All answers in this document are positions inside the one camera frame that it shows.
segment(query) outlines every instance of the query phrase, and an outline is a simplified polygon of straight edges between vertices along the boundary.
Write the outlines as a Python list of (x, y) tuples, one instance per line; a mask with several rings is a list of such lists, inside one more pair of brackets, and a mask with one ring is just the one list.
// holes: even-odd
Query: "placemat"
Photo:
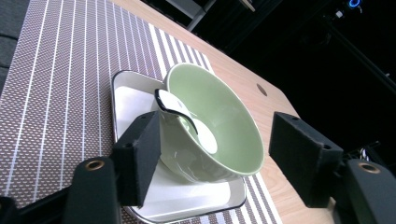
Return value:
[[(110, 1), (32, 0), (0, 99), (1, 194), (24, 207), (69, 186), (80, 162), (110, 154), (112, 75), (163, 80), (184, 62), (213, 72), (204, 54)], [(241, 208), (181, 223), (281, 223), (260, 174), (245, 180)]]

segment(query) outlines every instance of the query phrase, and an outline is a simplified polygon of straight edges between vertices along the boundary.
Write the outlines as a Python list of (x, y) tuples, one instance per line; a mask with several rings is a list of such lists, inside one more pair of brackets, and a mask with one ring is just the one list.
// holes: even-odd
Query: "bowl rim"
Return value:
[(256, 123), (256, 121), (254, 120), (254, 118), (251, 116), (250, 111), (248, 110), (248, 108), (245, 106), (245, 104), (244, 104), (243, 101), (239, 98), (239, 96), (233, 91), (233, 89), (231, 89), (231, 87), (227, 85), (227, 83), (225, 83), (223, 80), (221, 80), (218, 76), (216, 76), (215, 74), (213, 74), (213, 73), (210, 72), (209, 70), (203, 68), (202, 66), (199, 66), (199, 65), (197, 65), (197, 64), (194, 64), (194, 63), (177, 63), (177, 64), (175, 64), (175, 65), (173, 65), (173, 66), (171, 67), (171, 69), (168, 71), (168, 73), (166, 74), (165, 79), (164, 79), (164, 81), (163, 81), (163, 83), (165, 84), (165, 88), (166, 88), (167, 91), (170, 91), (169, 78), (172, 76), (173, 72), (174, 72), (175, 70), (177, 70), (177, 69), (178, 69), (179, 67), (181, 67), (181, 66), (193, 66), (193, 67), (198, 68), (198, 69), (200, 69), (200, 70), (202, 70), (202, 71), (205, 71), (206, 73), (208, 73), (208, 74), (211, 75), (212, 77), (216, 78), (222, 85), (224, 85), (224, 86), (231, 92), (231, 94), (242, 104), (243, 109), (244, 109), (245, 112), (248, 114), (248, 118), (251, 119), (251, 121), (252, 121), (252, 123), (253, 123), (253, 127), (254, 127), (254, 129), (255, 129), (256, 134), (259, 136), (258, 139), (259, 139), (259, 142), (260, 142), (261, 152), (262, 152), (262, 154), (261, 154), (262, 159), (261, 159), (260, 165), (258, 165), (258, 168), (257, 168), (256, 170), (252, 171), (252, 172), (240, 172), (240, 171), (236, 171), (235, 169), (232, 169), (232, 168), (230, 168), (230, 167), (224, 165), (223, 163), (219, 162), (219, 161), (216, 160), (210, 153), (206, 152), (206, 150), (204, 150), (204, 149), (202, 148), (202, 146), (194, 139), (194, 137), (190, 134), (190, 132), (188, 132), (188, 130), (184, 128), (184, 126), (182, 125), (181, 119), (177, 119), (177, 125), (179, 125), (180, 127), (182, 127), (183, 132), (190, 138), (190, 140), (192, 140), (192, 142), (193, 142), (196, 146), (198, 146), (198, 148), (200, 148), (201, 151), (203, 151), (203, 152), (206, 154), (206, 156), (207, 156), (210, 160), (212, 160), (214, 163), (216, 163), (217, 165), (219, 165), (219, 166), (225, 168), (226, 170), (229, 170), (229, 171), (231, 171), (231, 172), (233, 172), (233, 173), (235, 173), (235, 174), (241, 175), (241, 176), (249, 176), (249, 175), (255, 175), (255, 174), (257, 174), (257, 173), (260, 171), (260, 169), (262, 168), (263, 164), (264, 164), (264, 156), (265, 156), (265, 153), (264, 153), (264, 144), (263, 144), (263, 141), (262, 141), (262, 135), (260, 134), (259, 127), (257, 126), (257, 123)]

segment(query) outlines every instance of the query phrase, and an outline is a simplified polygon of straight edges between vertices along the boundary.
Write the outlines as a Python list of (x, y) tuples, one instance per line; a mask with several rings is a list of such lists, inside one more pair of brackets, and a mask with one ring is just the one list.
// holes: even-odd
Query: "wooden table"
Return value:
[[(208, 45), (202, 39), (141, 1), (113, 0), (113, 2), (201, 51), (208, 57), (215, 74), (241, 98), (257, 122), (262, 134), (266, 157), (261, 174), (282, 221), (284, 223), (333, 223), (332, 204), (327, 209), (306, 208), (289, 181), (283, 176), (271, 157), (268, 156), (274, 111), (298, 116), (287, 96), (271, 83), (252, 73), (243, 65)], [(266, 96), (257, 85), (264, 88)]]

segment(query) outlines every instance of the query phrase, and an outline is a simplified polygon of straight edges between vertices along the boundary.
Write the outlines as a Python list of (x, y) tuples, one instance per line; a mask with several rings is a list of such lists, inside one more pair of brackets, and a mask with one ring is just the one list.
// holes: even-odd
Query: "blue light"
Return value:
[(349, 0), (350, 7), (357, 7), (360, 4), (361, 4), (361, 0)]

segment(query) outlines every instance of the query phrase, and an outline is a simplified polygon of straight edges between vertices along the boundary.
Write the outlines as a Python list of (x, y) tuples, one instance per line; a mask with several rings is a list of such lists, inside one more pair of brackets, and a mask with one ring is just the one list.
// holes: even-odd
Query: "table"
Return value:
[[(67, 187), (79, 162), (110, 152), (111, 75), (132, 69), (161, 79), (184, 60), (235, 91), (266, 149), (261, 173), (247, 180), (247, 203), (192, 223), (332, 223), (332, 208), (306, 208), (268, 156), (274, 111), (298, 116), (283, 92), (142, 2), (114, 3), (31, 1), (0, 100), (1, 194), (23, 207)], [(127, 50), (136, 47), (145, 53)]]

